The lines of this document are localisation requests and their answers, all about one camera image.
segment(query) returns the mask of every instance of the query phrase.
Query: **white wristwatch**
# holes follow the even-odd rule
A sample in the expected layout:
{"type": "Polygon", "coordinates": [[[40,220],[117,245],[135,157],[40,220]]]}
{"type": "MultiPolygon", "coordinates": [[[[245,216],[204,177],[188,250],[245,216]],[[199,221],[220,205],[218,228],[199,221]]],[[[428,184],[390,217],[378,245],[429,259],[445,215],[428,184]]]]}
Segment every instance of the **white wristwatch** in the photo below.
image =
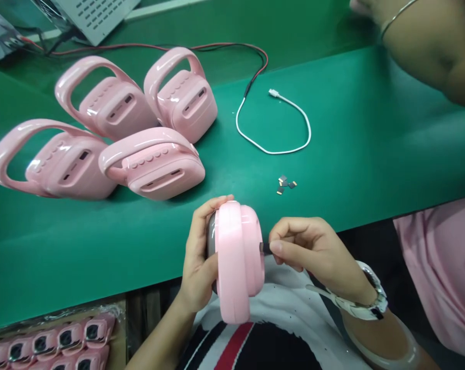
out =
{"type": "Polygon", "coordinates": [[[316,288],[313,285],[306,285],[306,288],[329,298],[338,308],[346,310],[351,316],[354,316],[355,318],[366,321],[382,320],[383,313],[386,311],[386,308],[388,307],[388,301],[386,299],[385,291],[381,286],[381,282],[374,273],[374,271],[371,270],[371,268],[367,264],[360,261],[356,262],[359,265],[359,267],[364,271],[364,274],[376,290],[376,293],[378,293],[378,297],[372,305],[363,306],[359,303],[354,303],[346,299],[340,298],[339,296],[333,294],[328,288],[326,288],[327,291],[316,288]]]}

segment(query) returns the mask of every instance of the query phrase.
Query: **green workbench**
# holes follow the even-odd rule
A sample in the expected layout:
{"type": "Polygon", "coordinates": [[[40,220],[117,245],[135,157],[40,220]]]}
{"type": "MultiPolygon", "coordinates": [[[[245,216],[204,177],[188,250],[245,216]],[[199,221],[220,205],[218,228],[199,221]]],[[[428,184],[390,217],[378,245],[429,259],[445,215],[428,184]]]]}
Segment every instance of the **green workbench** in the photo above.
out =
{"type": "Polygon", "coordinates": [[[0,187],[0,326],[180,276],[192,211],[232,193],[264,237],[283,216],[321,216],[340,231],[465,197],[465,109],[388,63],[378,47],[261,76],[236,131],[247,81],[214,88],[219,115],[196,145],[204,182],[165,202],[119,187],[106,201],[53,200],[0,187]],[[276,194],[278,177],[299,186],[276,194]]]}
{"type": "MultiPolygon", "coordinates": [[[[259,58],[241,50],[200,54],[219,109],[196,145],[207,170],[202,184],[166,202],[123,187],[101,202],[45,199],[0,187],[0,327],[180,276],[192,211],[213,196],[232,193],[252,206],[264,237],[283,216],[321,216],[341,231],[465,197],[465,109],[404,74],[380,47],[305,63],[370,43],[363,28],[350,27],[354,21],[341,21],[346,0],[305,4],[305,12],[272,0],[269,16],[259,20],[262,27],[248,23],[262,14],[260,2],[238,2],[240,11],[238,4],[216,1],[176,11],[173,31],[158,40],[148,40],[143,30],[152,38],[169,24],[169,15],[136,22],[131,36],[123,25],[108,43],[247,41],[263,47],[270,69],[253,85],[241,129],[269,150],[305,142],[303,117],[268,96],[274,88],[309,116],[310,145],[269,156],[244,140],[235,113],[247,84],[243,79],[258,68],[259,58]],[[197,32],[187,32],[199,14],[208,14],[210,23],[198,22],[197,32]],[[299,186],[279,196],[276,180],[282,174],[299,186]]],[[[102,55],[142,84],[160,53],[102,55]]],[[[30,118],[71,122],[52,90],[73,61],[25,54],[0,64],[0,138],[30,118]]],[[[12,162],[11,176],[22,177],[52,134],[30,140],[12,162]]]]}

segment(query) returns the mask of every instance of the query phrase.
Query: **red wire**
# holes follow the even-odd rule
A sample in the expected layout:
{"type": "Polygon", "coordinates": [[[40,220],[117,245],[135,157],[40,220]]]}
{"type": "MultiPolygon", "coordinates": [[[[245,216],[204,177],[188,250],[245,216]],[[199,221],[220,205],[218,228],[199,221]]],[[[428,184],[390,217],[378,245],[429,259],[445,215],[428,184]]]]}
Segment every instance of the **red wire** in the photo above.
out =
{"type": "MultiPolygon", "coordinates": [[[[34,41],[32,41],[31,39],[28,39],[26,37],[22,37],[22,40],[29,43],[29,44],[32,44],[33,46],[35,46],[36,48],[40,49],[40,50],[44,50],[42,48],[42,46],[36,44],[34,41]]],[[[204,49],[206,47],[213,47],[213,46],[224,46],[224,45],[233,45],[233,44],[237,44],[237,43],[230,43],[230,42],[227,42],[227,43],[213,43],[213,44],[205,44],[205,45],[199,45],[199,46],[193,46],[191,47],[190,49],[191,50],[198,50],[198,49],[204,49]]],[[[266,57],[266,63],[265,65],[254,75],[253,77],[253,80],[254,81],[256,79],[256,77],[258,77],[258,75],[263,72],[265,70],[265,68],[267,68],[268,66],[268,54],[263,50],[263,49],[260,49],[259,47],[255,46],[255,45],[251,45],[251,44],[244,44],[245,46],[249,46],[249,47],[252,47],[258,51],[260,51],[261,53],[263,53],[263,55],[266,57]]],[[[86,51],[86,50],[111,50],[111,49],[117,49],[117,48],[121,48],[121,47],[132,47],[132,46],[136,46],[136,47],[146,47],[146,48],[150,48],[150,49],[157,49],[157,50],[162,50],[162,51],[169,51],[170,48],[164,48],[164,47],[160,47],[160,46],[156,46],[156,45],[150,45],[150,44],[135,44],[135,43],[129,43],[129,44],[116,44],[116,45],[107,45],[107,46],[88,46],[88,47],[83,47],[83,48],[79,48],[79,49],[73,49],[73,50],[68,50],[68,51],[61,51],[61,52],[53,52],[52,54],[54,55],[59,55],[59,56],[63,56],[63,55],[67,55],[67,54],[73,54],[73,53],[77,53],[77,52],[80,52],[80,51],[86,51]]]]}

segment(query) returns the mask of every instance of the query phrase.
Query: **white usb cable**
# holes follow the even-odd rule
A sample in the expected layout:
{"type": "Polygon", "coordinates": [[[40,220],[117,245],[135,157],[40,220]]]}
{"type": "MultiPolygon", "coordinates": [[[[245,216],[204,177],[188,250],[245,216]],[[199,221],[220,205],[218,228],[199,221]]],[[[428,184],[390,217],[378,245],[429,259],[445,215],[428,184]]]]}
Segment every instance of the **white usb cable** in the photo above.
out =
{"type": "Polygon", "coordinates": [[[308,119],[308,116],[306,115],[306,113],[304,113],[304,111],[295,103],[291,102],[289,99],[286,99],[284,98],[282,95],[280,95],[278,93],[278,91],[274,90],[274,89],[270,89],[268,91],[268,93],[273,96],[274,98],[278,98],[278,99],[281,99],[283,101],[285,101],[286,103],[289,103],[290,105],[292,105],[294,108],[296,108],[298,111],[301,112],[301,114],[304,116],[304,119],[306,120],[306,126],[308,127],[308,140],[306,141],[306,143],[303,145],[303,146],[300,146],[298,147],[297,149],[293,149],[293,150],[289,150],[289,151],[285,151],[285,152],[270,152],[268,150],[266,150],[265,148],[263,148],[261,145],[259,145],[258,143],[256,143],[254,140],[250,139],[249,137],[247,137],[242,131],[241,129],[239,128],[239,113],[241,112],[241,109],[244,105],[244,102],[246,101],[246,97],[243,98],[243,101],[241,102],[241,105],[239,106],[239,109],[237,110],[237,113],[236,113],[236,128],[237,128],[237,131],[240,133],[240,135],[242,137],[244,137],[246,140],[248,140],[251,144],[253,144],[255,147],[257,147],[258,149],[260,149],[262,152],[266,153],[266,154],[289,154],[289,153],[294,153],[294,152],[298,152],[302,149],[304,149],[305,147],[308,146],[309,142],[311,141],[311,125],[309,124],[309,119],[308,119]]]}

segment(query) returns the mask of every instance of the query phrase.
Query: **bracelet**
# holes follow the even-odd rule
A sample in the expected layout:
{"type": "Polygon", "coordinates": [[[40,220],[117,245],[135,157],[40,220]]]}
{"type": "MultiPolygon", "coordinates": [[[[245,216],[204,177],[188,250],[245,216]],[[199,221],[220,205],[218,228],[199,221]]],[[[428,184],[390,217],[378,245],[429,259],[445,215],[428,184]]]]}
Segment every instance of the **bracelet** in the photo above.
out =
{"type": "Polygon", "coordinates": [[[366,357],[369,361],[373,364],[379,366],[384,370],[416,370],[419,366],[419,362],[421,361],[419,345],[416,342],[416,339],[412,335],[411,331],[407,328],[407,326],[400,321],[398,317],[395,316],[397,321],[399,322],[400,326],[402,327],[403,332],[407,338],[408,343],[408,351],[404,357],[399,360],[387,360],[383,357],[376,355],[375,353],[371,352],[369,349],[364,347],[354,335],[354,333],[345,326],[345,330],[349,335],[350,340],[352,343],[357,347],[359,351],[366,357]]]}
{"type": "Polygon", "coordinates": [[[402,9],[400,9],[392,19],[390,19],[388,22],[386,22],[381,31],[381,36],[380,39],[383,40],[383,37],[385,36],[385,33],[388,31],[388,27],[399,17],[400,14],[402,14],[405,10],[407,10],[412,4],[414,4],[417,0],[410,0],[407,5],[405,5],[402,9]]]}

